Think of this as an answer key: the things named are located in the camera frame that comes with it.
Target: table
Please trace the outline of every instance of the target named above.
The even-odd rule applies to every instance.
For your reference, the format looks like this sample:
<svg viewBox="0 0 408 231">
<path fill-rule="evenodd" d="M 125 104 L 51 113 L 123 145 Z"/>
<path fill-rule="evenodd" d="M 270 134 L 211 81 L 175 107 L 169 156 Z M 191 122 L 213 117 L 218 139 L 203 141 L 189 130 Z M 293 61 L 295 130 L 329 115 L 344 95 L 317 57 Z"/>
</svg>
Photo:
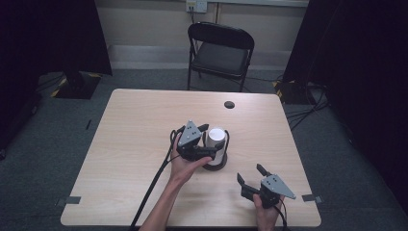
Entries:
<svg viewBox="0 0 408 231">
<path fill-rule="evenodd" d="M 225 101 L 235 108 L 225 108 Z M 219 171 L 196 171 L 180 191 L 168 226 L 256 226 L 254 205 L 241 197 L 237 172 L 260 188 L 264 177 L 257 164 L 278 174 L 297 196 L 285 199 L 289 226 L 320 225 L 316 203 L 302 199 L 312 192 L 276 95 L 179 90 L 112 93 L 70 195 L 81 201 L 66 204 L 62 224 L 130 225 L 167 153 L 170 132 L 189 119 L 228 130 L 228 162 Z M 137 225 L 159 198 L 169 171 L 167 166 Z"/>
</svg>

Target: person's right hand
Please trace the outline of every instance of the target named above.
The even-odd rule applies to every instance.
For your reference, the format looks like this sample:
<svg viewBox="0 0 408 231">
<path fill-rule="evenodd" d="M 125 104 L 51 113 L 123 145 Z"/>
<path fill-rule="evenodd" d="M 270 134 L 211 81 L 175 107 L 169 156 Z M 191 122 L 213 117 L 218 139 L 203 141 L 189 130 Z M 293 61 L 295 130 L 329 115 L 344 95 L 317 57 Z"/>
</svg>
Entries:
<svg viewBox="0 0 408 231">
<path fill-rule="evenodd" d="M 276 205 L 276 208 L 279 210 L 281 209 L 284 198 L 285 196 L 282 195 L 281 200 Z M 258 231 L 273 231 L 279 217 L 279 212 L 273 207 L 264 209 L 264 207 L 262 207 L 261 197 L 258 194 L 254 193 L 253 199 L 256 209 L 256 223 L 258 225 Z"/>
</svg>

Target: chair backrest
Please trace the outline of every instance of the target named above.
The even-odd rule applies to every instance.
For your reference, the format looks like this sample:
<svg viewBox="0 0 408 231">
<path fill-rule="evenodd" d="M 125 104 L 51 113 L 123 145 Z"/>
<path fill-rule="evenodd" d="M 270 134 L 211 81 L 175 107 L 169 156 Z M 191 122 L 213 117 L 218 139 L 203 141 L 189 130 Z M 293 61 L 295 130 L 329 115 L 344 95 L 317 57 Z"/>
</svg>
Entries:
<svg viewBox="0 0 408 231">
<path fill-rule="evenodd" d="M 197 22 L 189 27 L 189 39 L 209 42 L 239 49 L 253 50 L 255 41 L 245 30 L 215 24 L 212 22 Z"/>
</svg>

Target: black chair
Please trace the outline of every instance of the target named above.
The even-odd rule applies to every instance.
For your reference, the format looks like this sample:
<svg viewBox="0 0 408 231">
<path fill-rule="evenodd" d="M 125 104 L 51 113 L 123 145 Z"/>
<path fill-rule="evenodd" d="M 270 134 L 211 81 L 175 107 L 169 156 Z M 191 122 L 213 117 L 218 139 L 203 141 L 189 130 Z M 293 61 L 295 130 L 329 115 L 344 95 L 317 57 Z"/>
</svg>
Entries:
<svg viewBox="0 0 408 231">
<path fill-rule="evenodd" d="M 189 27 L 190 61 L 187 90 L 190 89 L 191 71 L 197 71 L 241 81 L 243 89 L 246 72 L 255 46 L 246 31 L 211 22 L 197 22 Z"/>
</svg>

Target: cylindrical container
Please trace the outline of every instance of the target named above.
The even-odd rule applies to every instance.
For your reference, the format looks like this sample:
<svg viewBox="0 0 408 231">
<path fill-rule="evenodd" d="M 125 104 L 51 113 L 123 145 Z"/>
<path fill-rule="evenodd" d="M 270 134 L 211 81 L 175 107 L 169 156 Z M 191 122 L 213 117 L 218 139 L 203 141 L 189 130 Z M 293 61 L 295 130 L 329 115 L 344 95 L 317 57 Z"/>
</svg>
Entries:
<svg viewBox="0 0 408 231">
<path fill-rule="evenodd" d="M 208 133 L 205 145 L 208 147 L 215 147 L 220 142 L 224 142 L 223 147 L 217 152 L 216 157 L 213 161 L 209 162 L 204 168 L 208 170 L 220 170 L 222 169 L 227 161 L 226 154 L 226 143 L 229 139 L 224 129 L 220 127 L 215 127 Z"/>
</svg>

